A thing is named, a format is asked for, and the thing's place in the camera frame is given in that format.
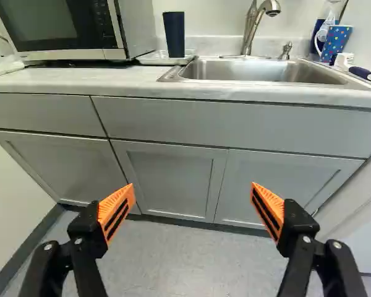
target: blue polka dot box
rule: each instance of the blue polka dot box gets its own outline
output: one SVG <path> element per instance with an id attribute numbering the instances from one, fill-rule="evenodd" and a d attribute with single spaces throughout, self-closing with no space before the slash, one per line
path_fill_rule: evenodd
<path id="1" fill-rule="evenodd" d="M 352 26 L 330 26 L 327 33 L 327 39 L 322 50 L 322 55 L 320 56 L 320 62 L 328 63 L 330 62 L 333 54 L 342 53 L 352 31 Z"/>

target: gray countertop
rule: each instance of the gray countertop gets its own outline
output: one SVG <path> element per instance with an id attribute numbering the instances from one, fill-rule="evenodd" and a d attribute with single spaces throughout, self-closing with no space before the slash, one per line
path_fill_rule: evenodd
<path id="1" fill-rule="evenodd" d="M 319 87 L 157 82 L 169 66 L 28 68 L 0 76 L 0 93 L 254 101 L 371 109 L 371 91 Z"/>

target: microwave door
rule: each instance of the microwave door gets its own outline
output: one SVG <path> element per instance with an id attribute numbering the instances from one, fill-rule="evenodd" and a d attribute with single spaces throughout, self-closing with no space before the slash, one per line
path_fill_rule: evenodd
<path id="1" fill-rule="evenodd" d="M 116 48 L 106 5 L 101 0 L 0 0 L 0 18 L 18 52 Z"/>

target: cabinet panel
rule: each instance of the cabinet panel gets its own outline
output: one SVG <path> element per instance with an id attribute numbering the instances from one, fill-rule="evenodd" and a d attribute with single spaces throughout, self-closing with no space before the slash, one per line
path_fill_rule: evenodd
<path id="1" fill-rule="evenodd" d="M 89 96 L 0 93 L 0 128 L 106 136 Z"/>
<path id="2" fill-rule="evenodd" d="M 217 101 L 92 99 L 113 138 L 371 156 L 371 112 Z"/>
<path id="3" fill-rule="evenodd" d="M 212 222 L 227 150 L 113 140 L 142 213 Z"/>
<path id="4" fill-rule="evenodd" d="M 63 203 L 86 205 L 127 184 L 108 140 L 0 131 L 0 144 Z"/>
<path id="5" fill-rule="evenodd" d="M 252 181 L 284 199 L 296 200 L 312 213 L 362 162 L 343 158 L 230 150 L 215 223 L 263 227 L 250 204 Z"/>

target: floor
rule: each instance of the floor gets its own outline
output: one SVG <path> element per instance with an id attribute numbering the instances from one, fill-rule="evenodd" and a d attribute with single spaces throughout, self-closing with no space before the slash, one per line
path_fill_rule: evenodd
<path id="1" fill-rule="evenodd" d="M 65 243 L 74 217 L 64 213 L 44 241 Z M 286 263 L 268 238 L 132 220 L 98 260 L 110 297 L 274 297 Z M 27 265 L 3 297 L 18 295 Z M 363 281 L 371 297 L 371 277 Z M 78 296 L 72 274 L 62 295 Z M 323 296 L 315 273 L 307 296 Z"/>

